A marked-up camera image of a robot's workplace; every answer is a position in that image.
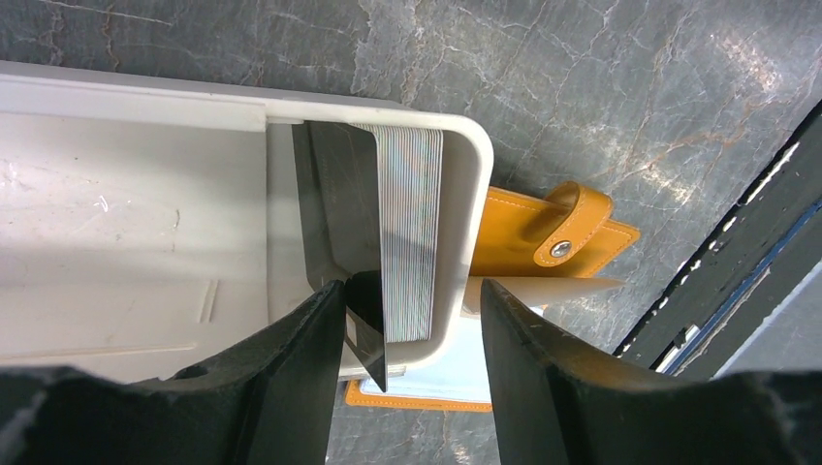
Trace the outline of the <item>black credit card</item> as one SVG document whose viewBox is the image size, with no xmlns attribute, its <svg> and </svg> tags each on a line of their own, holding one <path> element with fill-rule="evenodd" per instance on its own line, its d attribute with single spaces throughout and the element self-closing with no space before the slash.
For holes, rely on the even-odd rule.
<svg viewBox="0 0 822 465">
<path fill-rule="evenodd" d="M 292 136 L 308 283 L 319 289 L 339 282 L 345 344 L 385 390 L 375 137 L 352 125 L 318 121 L 294 126 Z"/>
</svg>

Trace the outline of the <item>white rectangular tray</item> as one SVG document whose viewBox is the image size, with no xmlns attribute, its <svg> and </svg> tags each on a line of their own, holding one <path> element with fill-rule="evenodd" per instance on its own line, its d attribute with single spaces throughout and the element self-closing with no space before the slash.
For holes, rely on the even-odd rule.
<svg viewBox="0 0 822 465">
<path fill-rule="evenodd" d="M 456 335 L 493 150 L 458 115 L 391 102 L 3 62 L 1 362 L 172 375 L 290 314 L 306 276 L 292 136 L 306 121 L 443 132 L 431 336 Z"/>
</svg>

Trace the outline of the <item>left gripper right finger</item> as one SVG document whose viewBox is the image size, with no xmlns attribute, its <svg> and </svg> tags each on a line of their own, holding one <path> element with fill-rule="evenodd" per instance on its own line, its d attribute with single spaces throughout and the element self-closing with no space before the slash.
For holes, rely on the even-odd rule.
<svg viewBox="0 0 822 465">
<path fill-rule="evenodd" d="M 817 464 L 821 375 L 740 372 L 690 382 L 604 353 L 500 283 L 481 324 L 504 464 Z"/>
</svg>

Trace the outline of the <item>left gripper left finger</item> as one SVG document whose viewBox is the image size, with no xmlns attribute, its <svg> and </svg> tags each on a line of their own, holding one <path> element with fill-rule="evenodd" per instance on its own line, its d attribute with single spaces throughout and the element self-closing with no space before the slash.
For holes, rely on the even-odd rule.
<svg viewBox="0 0 822 465">
<path fill-rule="evenodd" d="M 68 366 L 1 372 L 5 464 L 321 464 L 345 331 L 332 281 L 294 311 L 167 380 Z"/>
</svg>

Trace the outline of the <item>orange card holder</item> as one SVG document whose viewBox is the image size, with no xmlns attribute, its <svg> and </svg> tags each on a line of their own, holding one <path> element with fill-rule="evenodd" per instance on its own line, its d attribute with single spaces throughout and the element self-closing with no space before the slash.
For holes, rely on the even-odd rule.
<svg viewBox="0 0 822 465">
<path fill-rule="evenodd" d="M 489 413 L 480 322 L 483 279 L 498 280 L 533 311 L 617 286 L 597 273 L 633 245 L 640 231 L 613 219 L 612 199 L 567 181 L 545 198 L 491 187 L 478 233 L 456 336 L 434 363 L 410 369 L 386 390 L 348 383 L 350 406 Z"/>
</svg>

